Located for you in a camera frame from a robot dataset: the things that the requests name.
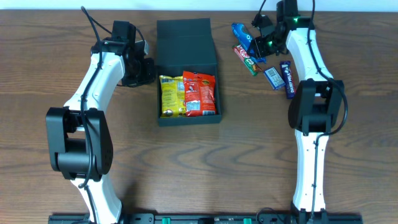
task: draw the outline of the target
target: black box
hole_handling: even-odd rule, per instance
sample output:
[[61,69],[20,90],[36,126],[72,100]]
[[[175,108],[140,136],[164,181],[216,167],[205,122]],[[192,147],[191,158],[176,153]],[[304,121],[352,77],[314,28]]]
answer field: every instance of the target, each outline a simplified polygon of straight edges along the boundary
[[[159,126],[213,124],[221,122],[220,91],[218,89],[216,50],[211,36],[210,19],[157,21],[157,119]],[[182,76],[183,71],[214,75],[216,78],[215,115],[160,118],[162,90],[159,75]]]

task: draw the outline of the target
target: yellow snack bag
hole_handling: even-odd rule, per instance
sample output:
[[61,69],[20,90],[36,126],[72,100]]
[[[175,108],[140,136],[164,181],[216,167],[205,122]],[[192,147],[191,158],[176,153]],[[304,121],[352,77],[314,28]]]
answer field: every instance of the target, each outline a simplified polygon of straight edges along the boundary
[[177,118],[185,116],[185,91],[182,76],[168,77],[159,75],[162,88],[161,118]]

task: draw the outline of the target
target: blue candy wrapper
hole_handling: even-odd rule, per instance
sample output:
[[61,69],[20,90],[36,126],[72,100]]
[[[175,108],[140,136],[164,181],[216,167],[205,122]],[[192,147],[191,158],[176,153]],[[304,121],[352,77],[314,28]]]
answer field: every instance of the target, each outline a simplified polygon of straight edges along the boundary
[[278,90],[286,85],[284,80],[280,77],[278,71],[274,67],[267,69],[264,72],[264,75],[266,76],[274,90]]
[[[242,45],[243,49],[245,51],[248,51],[248,48],[250,46],[250,42],[253,39],[253,37],[250,35],[249,31],[245,28],[243,24],[237,24],[237,23],[232,23],[232,31],[235,35],[236,38],[238,38],[239,43]],[[259,63],[259,62],[266,62],[266,58],[254,58],[250,57],[250,59],[253,62]]]
[[294,87],[292,70],[290,69],[290,61],[280,62],[279,65],[282,72],[282,77],[286,83],[286,98],[293,99],[294,95],[296,94],[296,89]]

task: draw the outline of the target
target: box lid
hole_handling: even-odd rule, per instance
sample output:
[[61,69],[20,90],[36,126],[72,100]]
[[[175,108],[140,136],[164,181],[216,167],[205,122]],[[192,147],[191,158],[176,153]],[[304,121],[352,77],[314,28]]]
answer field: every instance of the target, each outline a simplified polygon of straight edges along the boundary
[[158,66],[217,64],[209,18],[157,21],[156,47]]

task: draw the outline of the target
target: tabletop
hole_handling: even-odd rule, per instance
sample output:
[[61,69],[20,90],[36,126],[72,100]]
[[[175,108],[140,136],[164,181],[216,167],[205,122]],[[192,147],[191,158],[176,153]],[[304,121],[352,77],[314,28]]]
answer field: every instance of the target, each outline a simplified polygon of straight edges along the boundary
[[[115,89],[106,114],[114,146],[110,176],[125,212],[289,209],[297,178],[290,101],[263,75],[253,77],[231,49],[238,42],[231,23],[249,25],[255,12],[90,14],[109,29],[114,20],[140,28],[155,60],[157,20],[209,17],[218,56],[220,124],[160,128],[155,83]],[[264,14],[275,21],[275,12]],[[365,223],[398,219],[396,18],[315,14],[323,60],[335,79],[344,80],[349,102],[346,126],[326,148],[326,209],[360,213]],[[95,41],[80,11],[1,11],[0,223],[46,223],[53,213],[88,212],[76,187],[51,169],[45,114],[74,94]],[[272,55],[265,67],[278,67],[281,60],[292,58]]]

